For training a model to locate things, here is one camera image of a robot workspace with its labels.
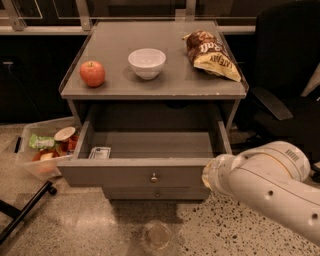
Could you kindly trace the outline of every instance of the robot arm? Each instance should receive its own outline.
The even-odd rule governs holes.
[[[273,142],[233,155],[219,155],[203,170],[211,190],[237,199],[320,246],[320,190],[302,183],[310,172],[305,155]]]

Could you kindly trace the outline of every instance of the drawer knob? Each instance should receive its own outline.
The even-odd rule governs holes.
[[[151,177],[150,180],[151,180],[152,183],[156,183],[158,181],[158,178],[156,177],[155,173],[152,174],[152,177]]]

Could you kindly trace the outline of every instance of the apple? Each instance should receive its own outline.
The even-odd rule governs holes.
[[[80,66],[80,77],[89,87],[98,87],[105,80],[106,72],[98,61],[86,61]]]

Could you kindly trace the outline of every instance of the speckled floor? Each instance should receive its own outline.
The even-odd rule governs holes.
[[[14,166],[23,127],[0,126],[0,198],[19,209],[44,184]],[[317,246],[234,198],[212,193],[202,203],[110,204],[100,188],[53,182],[58,193],[40,200],[0,255],[320,255]],[[1,229],[9,221],[0,213]]]

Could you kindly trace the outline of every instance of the chair leg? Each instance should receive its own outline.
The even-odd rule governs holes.
[[[24,219],[28,212],[35,206],[35,204],[42,198],[42,196],[49,192],[51,195],[57,193],[56,188],[52,187],[52,182],[47,181],[42,188],[31,198],[31,200],[25,205],[22,210],[5,203],[0,200],[0,211],[13,218],[13,220],[4,228],[0,233],[0,245],[6,240],[11,232],[18,226],[18,224]]]

